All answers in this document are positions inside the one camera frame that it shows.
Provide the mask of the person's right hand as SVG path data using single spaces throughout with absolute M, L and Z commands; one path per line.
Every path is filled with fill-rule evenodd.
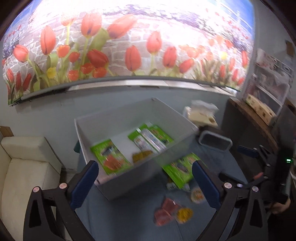
M 290 198 L 287 199 L 285 204 L 275 203 L 271 206 L 270 211 L 273 214 L 279 214 L 286 211 L 290 206 Z

